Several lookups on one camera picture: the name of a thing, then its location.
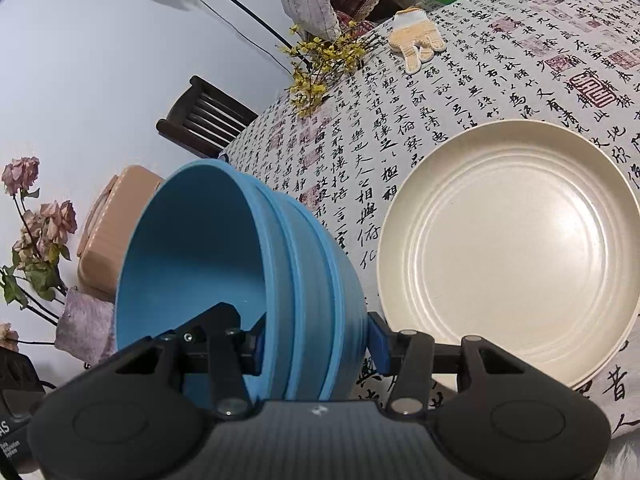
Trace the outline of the dried pink roses bouquet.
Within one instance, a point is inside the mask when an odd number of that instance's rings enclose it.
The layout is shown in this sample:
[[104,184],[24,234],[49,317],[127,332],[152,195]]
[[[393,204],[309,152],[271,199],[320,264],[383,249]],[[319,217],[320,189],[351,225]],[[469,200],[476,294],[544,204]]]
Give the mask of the dried pink roses bouquet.
[[36,156],[11,159],[1,171],[1,186],[20,219],[20,234],[11,247],[11,261],[1,267],[1,298],[56,327],[61,315],[49,304],[64,304],[70,293],[60,262],[70,260],[68,241],[77,232],[71,200],[37,204],[40,160]]

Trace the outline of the yellow flower branches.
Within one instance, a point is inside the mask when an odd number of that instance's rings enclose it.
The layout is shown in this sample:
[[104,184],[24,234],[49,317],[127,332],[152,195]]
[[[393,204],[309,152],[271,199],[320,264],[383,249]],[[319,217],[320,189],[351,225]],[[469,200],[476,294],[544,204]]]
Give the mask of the yellow flower branches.
[[363,68],[366,56],[380,43],[374,32],[360,35],[360,23],[350,21],[334,40],[318,36],[280,47],[292,64],[288,102],[299,118],[312,116],[344,77]]

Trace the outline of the glittery pink vase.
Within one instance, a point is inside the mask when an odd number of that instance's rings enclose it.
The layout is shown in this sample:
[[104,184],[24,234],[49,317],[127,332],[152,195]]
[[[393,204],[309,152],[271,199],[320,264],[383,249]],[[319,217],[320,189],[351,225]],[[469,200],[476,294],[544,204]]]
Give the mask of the glittery pink vase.
[[96,366],[115,352],[115,307],[71,288],[55,329],[54,346],[89,366]]

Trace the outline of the yellow dotted work glove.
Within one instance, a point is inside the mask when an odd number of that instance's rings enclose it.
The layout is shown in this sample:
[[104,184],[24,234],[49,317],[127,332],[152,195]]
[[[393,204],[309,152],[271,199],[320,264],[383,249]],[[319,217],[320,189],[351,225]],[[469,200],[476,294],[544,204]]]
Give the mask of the yellow dotted work glove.
[[423,9],[399,11],[393,16],[392,24],[388,44],[390,50],[404,60],[405,73],[408,75],[416,74],[436,53],[446,50],[446,42]]

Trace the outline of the blue bowl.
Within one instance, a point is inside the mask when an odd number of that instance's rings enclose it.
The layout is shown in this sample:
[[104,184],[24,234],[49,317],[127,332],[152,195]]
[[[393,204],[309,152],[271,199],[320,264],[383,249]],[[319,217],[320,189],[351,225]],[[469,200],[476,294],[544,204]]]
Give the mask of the blue bowl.
[[284,233],[293,279],[294,334],[286,400],[317,400],[328,371],[333,342],[332,280],[324,227],[297,200],[263,184]]
[[252,399],[281,399],[293,349],[288,237],[273,192],[226,162],[203,159],[156,191],[130,238],[118,279],[115,341],[125,348],[176,328],[220,302],[243,330],[266,322]]
[[345,400],[352,392],[366,352],[366,302],[356,270],[343,249],[304,205],[297,202],[294,205],[320,240],[332,287],[333,341],[329,367],[318,399]]

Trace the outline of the dark wooden chair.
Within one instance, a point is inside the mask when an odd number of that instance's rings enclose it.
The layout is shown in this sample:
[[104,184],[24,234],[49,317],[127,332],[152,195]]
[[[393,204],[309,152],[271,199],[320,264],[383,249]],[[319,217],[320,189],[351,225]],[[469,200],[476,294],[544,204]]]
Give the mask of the dark wooden chair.
[[195,156],[218,158],[257,114],[199,76],[189,84],[156,130]]

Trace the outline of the calligraphy print tablecloth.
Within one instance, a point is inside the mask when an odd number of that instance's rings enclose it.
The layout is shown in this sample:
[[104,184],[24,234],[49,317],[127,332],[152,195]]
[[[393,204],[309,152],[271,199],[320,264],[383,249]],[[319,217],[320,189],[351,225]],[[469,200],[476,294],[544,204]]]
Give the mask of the calligraphy print tablecloth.
[[[638,12],[637,0],[459,0],[430,13],[447,47],[413,75],[386,23],[363,69],[314,117],[280,99],[230,146],[230,162],[303,203],[384,315],[386,212],[413,168],[466,130],[519,119],[567,128],[614,162],[639,203]],[[576,389],[605,411],[614,437],[638,429],[639,313],[612,360]]]

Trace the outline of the blue bowl front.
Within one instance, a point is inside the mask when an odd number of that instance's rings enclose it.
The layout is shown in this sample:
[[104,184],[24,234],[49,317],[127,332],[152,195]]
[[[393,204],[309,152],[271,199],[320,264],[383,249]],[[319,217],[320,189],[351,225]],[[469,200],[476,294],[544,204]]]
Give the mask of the blue bowl front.
[[320,240],[332,287],[333,341],[329,367],[318,399],[345,400],[352,392],[366,352],[366,302],[356,270],[343,249],[304,205],[297,202],[294,205]]

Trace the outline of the pink small suitcase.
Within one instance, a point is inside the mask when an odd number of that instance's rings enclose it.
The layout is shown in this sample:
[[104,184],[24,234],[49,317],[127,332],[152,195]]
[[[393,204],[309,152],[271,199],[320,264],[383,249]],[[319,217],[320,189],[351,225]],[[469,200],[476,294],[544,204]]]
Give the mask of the pink small suitcase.
[[130,237],[163,178],[139,165],[115,174],[91,206],[77,248],[77,275],[93,296],[114,300]]

